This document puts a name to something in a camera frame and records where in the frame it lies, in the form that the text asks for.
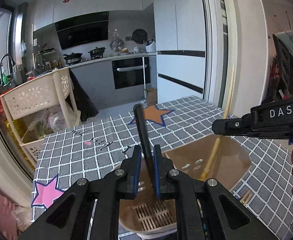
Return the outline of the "white rice cooker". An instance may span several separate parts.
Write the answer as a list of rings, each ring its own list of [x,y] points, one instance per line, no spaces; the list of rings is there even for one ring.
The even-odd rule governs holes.
[[[155,53],[156,52],[156,42],[155,42],[155,40],[147,41],[147,43],[145,45],[145,51],[147,53]]]

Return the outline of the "beige plastic storage trolley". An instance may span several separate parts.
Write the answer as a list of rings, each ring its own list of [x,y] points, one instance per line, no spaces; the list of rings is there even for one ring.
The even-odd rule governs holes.
[[[1,95],[0,100],[19,146],[34,167],[43,139],[36,139],[31,132],[25,132],[23,137],[20,137],[14,126],[15,120],[60,106],[67,128],[80,124],[81,112],[75,102],[68,67],[38,76]]]

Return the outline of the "cardboard box on floor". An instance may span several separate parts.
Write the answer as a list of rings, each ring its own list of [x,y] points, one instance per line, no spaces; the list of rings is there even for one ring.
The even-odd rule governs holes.
[[[146,104],[152,106],[157,104],[157,89],[149,87],[146,90]]]

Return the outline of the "orange star sticker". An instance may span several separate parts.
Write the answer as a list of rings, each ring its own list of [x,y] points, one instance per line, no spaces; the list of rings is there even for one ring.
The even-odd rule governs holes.
[[[134,105],[133,110],[135,110],[137,107],[142,109],[143,116],[146,121],[153,122],[162,127],[166,126],[164,116],[174,111],[173,109],[159,109],[156,105],[147,106],[144,108],[141,104]]]

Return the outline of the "pink star sticker left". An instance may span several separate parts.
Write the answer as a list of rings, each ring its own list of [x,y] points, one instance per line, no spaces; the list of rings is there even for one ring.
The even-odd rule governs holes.
[[[58,188],[59,175],[54,176],[47,184],[35,182],[35,197],[31,202],[31,207],[43,207],[48,209],[57,198],[64,193]]]

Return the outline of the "black wok on stove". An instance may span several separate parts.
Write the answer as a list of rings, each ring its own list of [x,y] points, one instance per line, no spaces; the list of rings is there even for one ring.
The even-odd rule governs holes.
[[[64,54],[63,59],[67,65],[77,64],[82,61],[82,53]]]

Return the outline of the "grey checked tablecloth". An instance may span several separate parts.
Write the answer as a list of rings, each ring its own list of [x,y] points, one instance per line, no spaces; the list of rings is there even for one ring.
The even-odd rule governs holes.
[[[164,126],[148,122],[152,145],[162,150],[185,145],[211,134],[211,124],[223,111],[195,96],[158,105],[168,109]],[[45,137],[38,155],[34,186],[67,190],[79,178],[96,180],[132,155],[138,144],[133,113],[114,114]],[[252,165],[232,189],[236,197],[253,192],[248,209],[279,239],[293,236],[293,178],[291,151],[275,140],[236,137],[249,153]]]

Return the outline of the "black pot on stove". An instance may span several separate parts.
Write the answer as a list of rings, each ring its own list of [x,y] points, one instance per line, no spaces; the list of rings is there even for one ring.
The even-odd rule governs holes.
[[[96,47],[95,49],[89,50],[88,53],[92,60],[96,60],[103,58],[105,50],[105,47]]]

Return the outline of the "black range hood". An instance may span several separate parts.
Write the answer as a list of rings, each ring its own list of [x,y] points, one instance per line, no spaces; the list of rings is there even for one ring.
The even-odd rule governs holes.
[[[109,12],[95,12],[55,22],[61,49],[108,39]]]

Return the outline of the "chrome kitchen faucet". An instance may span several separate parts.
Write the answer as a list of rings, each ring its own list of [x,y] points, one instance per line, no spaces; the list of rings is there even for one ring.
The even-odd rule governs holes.
[[[5,59],[6,59],[6,67],[3,66],[3,62]],[[3,78],[3,74],[5,71],[8,75],[11,75],[13,73],[15,65],[16,65],[16,63],[15,63],[13,57],[9,53],[3,55],[2,58],[0,59],[1,78]]]

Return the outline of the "beige utensil holder caddy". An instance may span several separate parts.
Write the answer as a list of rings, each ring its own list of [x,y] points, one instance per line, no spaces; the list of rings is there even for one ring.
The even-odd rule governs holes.
[[[194,179],[200,179],[213,151],[217,135],[210,134],[170,150],[162,150],[174,167]],[[235,139],[222,137],[207,178],[215,178],[232,190],[249,170],[252,161],[248,151]],[[141,162],[137,197],[121,200],[119,223],[143,239],[154,239],[176,232],[174,200],[159,200],[151,184],[146,162]]]

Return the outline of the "black built-in oven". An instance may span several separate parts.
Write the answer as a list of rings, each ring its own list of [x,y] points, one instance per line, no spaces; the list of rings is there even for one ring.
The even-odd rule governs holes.
[[[112,61],[115,89],[150,84],[149,57],[134,57]]]

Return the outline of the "white refrigerator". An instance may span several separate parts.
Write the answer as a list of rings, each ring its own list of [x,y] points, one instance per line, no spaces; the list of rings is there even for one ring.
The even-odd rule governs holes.
[[[153,0],[159,103],[198,96],[206,78],[203,0]]]

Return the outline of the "black utensil handle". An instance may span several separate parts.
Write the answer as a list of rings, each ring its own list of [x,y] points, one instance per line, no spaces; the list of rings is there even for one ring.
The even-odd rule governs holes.
[[[149,143],[149,136],[146,130],[146,124],[144,119],[143,108],[140,103],[134,105],[133,107],[134,118],[136,121],[137,131],[139,134],[140,144],[142,147],[142,151],[144,154],[144,160],[146,163],[147,171],[151,179],[151,185],[155,196],[160,199],[159,193],[157,191],[157,185],[155,180],[155,169],[154,169],[154,162],[153,162],[153,155],[151,153],[151,147]]]

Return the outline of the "black hanging pan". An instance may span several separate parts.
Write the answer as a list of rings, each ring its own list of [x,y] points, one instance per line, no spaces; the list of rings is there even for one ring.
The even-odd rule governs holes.
[[[144,29],[136,29],[132,33],[132,40],[137,44],[145,44],[148,41],[148,34]]]

